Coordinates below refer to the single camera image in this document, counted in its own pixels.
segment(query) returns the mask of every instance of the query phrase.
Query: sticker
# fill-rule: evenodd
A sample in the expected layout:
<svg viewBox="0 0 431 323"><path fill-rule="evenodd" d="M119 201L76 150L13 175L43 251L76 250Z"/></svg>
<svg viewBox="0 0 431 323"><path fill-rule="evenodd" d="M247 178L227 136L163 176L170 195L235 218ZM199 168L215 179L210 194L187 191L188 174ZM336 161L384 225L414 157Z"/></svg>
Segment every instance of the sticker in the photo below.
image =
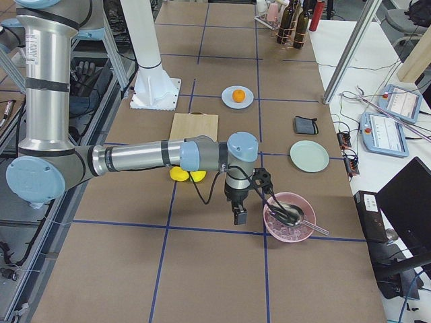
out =
<svg viewBox="0 0 431 323"><path fill-rule="evenodd" d="M26 34L26 64L39 64L39 35Z"/></svg>
<svg viewBox="0 0 431 323"><path fill-rule="evenodd" d="M376 197L374 195L364 194L365 209L370 212L378 212Z"/></svg>

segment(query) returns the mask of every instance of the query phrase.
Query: wallet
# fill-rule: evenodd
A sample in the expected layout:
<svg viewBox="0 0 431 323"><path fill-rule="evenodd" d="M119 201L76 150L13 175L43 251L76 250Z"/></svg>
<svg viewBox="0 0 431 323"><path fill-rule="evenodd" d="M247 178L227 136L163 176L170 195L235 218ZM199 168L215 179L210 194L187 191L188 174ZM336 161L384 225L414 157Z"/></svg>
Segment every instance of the wallet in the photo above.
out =
<svg viewBox="0 0 431 323"><path fill-rule="evenodd" d="M295 116L295 133L303 133L305 135L317 135L319 133L319 128L317 127L316 121L317 118L309 119L302 116Z"/></svg>

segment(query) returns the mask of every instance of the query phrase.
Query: pale green plate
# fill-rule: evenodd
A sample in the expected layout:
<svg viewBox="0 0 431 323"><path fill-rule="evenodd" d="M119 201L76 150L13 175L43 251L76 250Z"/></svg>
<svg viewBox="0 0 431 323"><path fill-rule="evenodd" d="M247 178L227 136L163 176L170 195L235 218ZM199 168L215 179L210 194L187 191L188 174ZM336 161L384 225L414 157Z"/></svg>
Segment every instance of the pale green plate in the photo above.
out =
<svg viewBox="0 0 431 323"><path fill-rule="evenodd" d="M290 157L295 166L309 173L320 172L329 164L325 148L314 141L298 141L290 148Z"/></svg>

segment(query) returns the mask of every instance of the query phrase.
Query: white plate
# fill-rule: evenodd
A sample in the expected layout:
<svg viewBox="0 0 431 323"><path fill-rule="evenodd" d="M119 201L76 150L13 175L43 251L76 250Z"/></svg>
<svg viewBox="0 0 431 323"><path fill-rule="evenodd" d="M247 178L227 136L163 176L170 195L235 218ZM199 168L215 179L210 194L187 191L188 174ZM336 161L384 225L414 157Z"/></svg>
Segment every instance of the white plate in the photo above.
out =
<svg viewBox="0 0 431 323"><path fill-rule="evenodd" d="M240 103L237 103L234 101L234 99L232 99L232 93L234 93L236 89L241 89L245 92L245 99ZM239 85L227 87L222 93L223 103L225 103L225 105L232 109L245 109L247 106L253 103L254 99L255 97L251 90Z"/></svg>
<svg viewBox="0 0 431 323"><path fill-rule="evenodd" d="M320 172L329 164L329 155L323 146L314 141L298 141L290 148L295 166L309 173Z"/></svg>

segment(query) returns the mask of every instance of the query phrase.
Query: office chair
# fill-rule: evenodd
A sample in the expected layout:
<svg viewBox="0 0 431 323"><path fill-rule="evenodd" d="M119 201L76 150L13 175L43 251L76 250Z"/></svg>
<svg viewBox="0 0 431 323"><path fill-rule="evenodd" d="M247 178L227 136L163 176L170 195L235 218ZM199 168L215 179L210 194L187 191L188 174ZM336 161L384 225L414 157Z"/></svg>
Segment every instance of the office chair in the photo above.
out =
<svg viewBox="0 0 431 323"><path fill-rule="evenodd" d="M392 43L392 47L398 44L402 46L405 44L406 40L419 40L427 30L427 27L413 24L413 22L409 20L409 16L404 14L404 12L404 9L391 9L386 12L384 20L388 21L388 24L392 28L404 34L403 37Z"/></svg>

